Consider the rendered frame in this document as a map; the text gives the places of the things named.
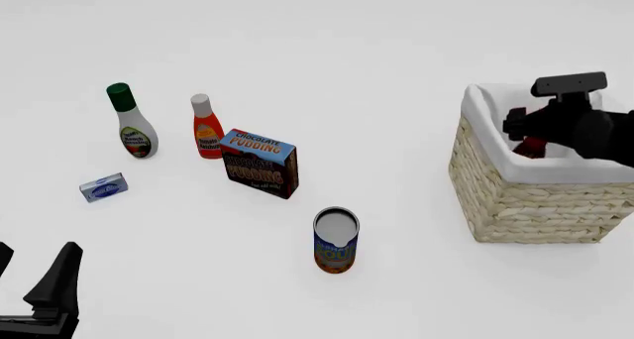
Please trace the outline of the white cloth basket liner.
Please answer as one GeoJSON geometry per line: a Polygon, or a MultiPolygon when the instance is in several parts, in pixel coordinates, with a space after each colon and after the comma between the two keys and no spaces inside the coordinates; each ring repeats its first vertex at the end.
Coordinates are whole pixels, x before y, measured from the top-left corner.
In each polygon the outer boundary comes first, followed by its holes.
{"type": "Polygon", "coordinates": [[[503,180],[535,184],[634,183],[634,169],[612,161],[585,160],[559,145],[547,145],[543,159],[515,154],[517,144],[502,133],[507,112],[516,107],[534,112],[546,103],[545,98],[530,94],[527,83],[481,83],[465,89],[461,112],[471,124],[480,149],[503,180]]]}

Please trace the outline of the alphabet soup can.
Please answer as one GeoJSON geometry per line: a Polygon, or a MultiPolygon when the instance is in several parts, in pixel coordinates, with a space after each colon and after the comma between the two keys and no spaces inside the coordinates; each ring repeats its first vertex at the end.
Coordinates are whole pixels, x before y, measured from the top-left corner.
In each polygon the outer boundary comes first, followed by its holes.
{"type": "Polygon", "coordinates": [[[313,221],[314,260],[325,273],[340,274],[355,262],[360,222],[344,207],[327,207],[313,221]]]}

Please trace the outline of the woven wicker basket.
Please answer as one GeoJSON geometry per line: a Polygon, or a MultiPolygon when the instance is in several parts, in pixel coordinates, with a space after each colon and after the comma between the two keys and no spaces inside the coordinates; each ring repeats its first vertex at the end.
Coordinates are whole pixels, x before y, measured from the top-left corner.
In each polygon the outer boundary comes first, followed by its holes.
{"type": "Polygon", "coordinates": [[[480,243],[596,243],[634,213],[634,183],[503,180],[462,112],[449,176],[480,243]]]}

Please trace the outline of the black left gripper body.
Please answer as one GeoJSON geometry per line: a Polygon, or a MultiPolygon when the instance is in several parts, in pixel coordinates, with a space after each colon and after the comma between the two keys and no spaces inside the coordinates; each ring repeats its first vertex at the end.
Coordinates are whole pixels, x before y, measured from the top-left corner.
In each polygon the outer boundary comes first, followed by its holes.
{"type": "Polygon", "coordinates": [[[78,323],[79,311],[56,317],[0,316],[0,339],[72,339],[78,323]]]}

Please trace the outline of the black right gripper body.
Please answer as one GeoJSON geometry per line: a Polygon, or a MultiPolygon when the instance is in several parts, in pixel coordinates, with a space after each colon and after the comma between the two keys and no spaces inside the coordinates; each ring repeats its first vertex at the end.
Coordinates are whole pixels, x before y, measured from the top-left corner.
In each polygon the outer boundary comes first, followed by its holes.
{"type": "Polygon", "coordinates": [[[502,122],[502,132],[508,135],[510,141],[523,141],[525,138],[547,140],[546,120],[544,109],[531,113],[525,107],[510,109],[502,122]]]}

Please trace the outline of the flat plate on black stalk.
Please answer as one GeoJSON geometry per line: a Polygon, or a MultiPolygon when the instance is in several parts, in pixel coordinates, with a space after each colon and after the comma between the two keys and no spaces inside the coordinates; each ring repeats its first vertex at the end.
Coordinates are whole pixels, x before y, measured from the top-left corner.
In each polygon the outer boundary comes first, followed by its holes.
{"type": "Polygon", "coordinates": [[[603,71],[544,76],[535,80],[530,88],[533,97],[551,97],[554,103],[590,103],[589,95],[607,88],[603,71]]]}

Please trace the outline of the white ranch dressing bottle, green cap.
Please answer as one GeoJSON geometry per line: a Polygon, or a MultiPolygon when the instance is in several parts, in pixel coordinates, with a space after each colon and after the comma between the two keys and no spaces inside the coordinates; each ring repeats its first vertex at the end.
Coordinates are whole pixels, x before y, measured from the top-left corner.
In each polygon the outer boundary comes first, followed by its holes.
{"type": "Polygon", "coordinates": [[[126,151],[138,160],[153,157],[159,148],[158,134],[140,112],[130,86],[117,82],[109,85],[106,93],[117,112],[119,139],[126,151]]]}

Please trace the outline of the dark red bbq sauce bottle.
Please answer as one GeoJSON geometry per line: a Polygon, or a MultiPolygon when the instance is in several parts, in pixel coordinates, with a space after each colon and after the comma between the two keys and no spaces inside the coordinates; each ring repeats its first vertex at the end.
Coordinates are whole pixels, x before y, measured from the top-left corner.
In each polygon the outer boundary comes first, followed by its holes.
{"type": "Polygon", "coordinates": [[[518,142],[513,152],[532,160],[543,159],[546,155],[547,142],[542,139],[525,136],[525,118],[525,108],[516,108],[509,112],[509,139],[513,142],[518,142]]]}

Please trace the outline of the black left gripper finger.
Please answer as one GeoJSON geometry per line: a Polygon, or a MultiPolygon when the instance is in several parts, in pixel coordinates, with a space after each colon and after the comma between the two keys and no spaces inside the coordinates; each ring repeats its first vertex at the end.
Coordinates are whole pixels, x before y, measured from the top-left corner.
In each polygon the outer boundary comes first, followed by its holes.
{"type": "Polygon", "coordinates": [[[83,250],[68,242],[40,281],[24,296],[35,312],[78,314],[77,284],[83,250]]]}
{"type": "Polygon", "coordinates": [[[5,243],[0,242],[0,277],[3,275],[8,265],[10,264],[13,255],[14,250],[11,249],[10,246],[7,246],[5,243]]]}

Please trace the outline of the chocolate pudding box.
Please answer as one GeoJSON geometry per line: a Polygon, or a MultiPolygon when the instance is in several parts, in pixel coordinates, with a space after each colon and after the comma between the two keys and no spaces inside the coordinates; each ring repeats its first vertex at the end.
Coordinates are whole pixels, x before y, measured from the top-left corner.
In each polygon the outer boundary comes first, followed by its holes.
{"type": "Polygon", "coordinates": [[[220,142],[229,180],[288,199],[299,186],[297,148],[233,129],[220,142]]]}

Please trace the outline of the red tomato ketchup bottle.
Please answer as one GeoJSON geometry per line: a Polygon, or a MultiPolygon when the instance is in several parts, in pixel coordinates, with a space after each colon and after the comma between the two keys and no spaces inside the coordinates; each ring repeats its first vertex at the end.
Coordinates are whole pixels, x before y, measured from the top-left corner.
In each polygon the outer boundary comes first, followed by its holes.
{"type": "Polygon", "coordinates": [[[222,158],[220,141],[225,133],[216,114],[213,112],[207,94],[194,94],[190,98],[194,112],[193,133],[197,151],[203,159],[218,160],[222,158]]]}

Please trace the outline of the small silver cream cheese box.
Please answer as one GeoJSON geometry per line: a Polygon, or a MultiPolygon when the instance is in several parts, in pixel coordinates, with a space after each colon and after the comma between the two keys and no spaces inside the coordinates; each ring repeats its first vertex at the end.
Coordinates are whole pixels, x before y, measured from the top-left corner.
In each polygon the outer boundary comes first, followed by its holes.
{"type": "Polygon", "coordinates": [[[79,187],[79,191],[88,203],[108,198],[128,189],[127,181],[120,172],[84,183],[79,187]]]}

